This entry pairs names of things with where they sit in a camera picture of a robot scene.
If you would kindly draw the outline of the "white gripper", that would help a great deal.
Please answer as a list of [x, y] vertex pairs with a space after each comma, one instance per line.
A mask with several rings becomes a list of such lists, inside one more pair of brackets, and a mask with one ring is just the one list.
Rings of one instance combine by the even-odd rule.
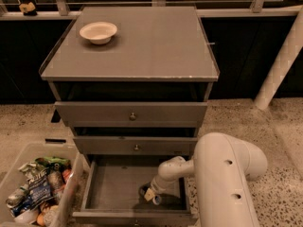
[[155, 194], [164, 193], [171, 184], [172, 181], [166, 181], [163, 178], [161, 178], [159, 175], [156, 175], [151, 180], [151, 188], [148, 188], [146, 193], [144, 194], [145, 200], [151, 201], [155, 197]]

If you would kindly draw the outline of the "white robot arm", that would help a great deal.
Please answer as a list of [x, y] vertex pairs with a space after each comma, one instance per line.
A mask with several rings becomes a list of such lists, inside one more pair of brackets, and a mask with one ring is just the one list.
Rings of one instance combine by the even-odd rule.
[[157, 204], [171, 184], [193, 176], [202, 227], [260, 227], [247, 183], [267, 168], [267, 158], [256, 145], [211, 132], [199, 139], [190, 160], [176, 156], [160, 164], [144, 198]]

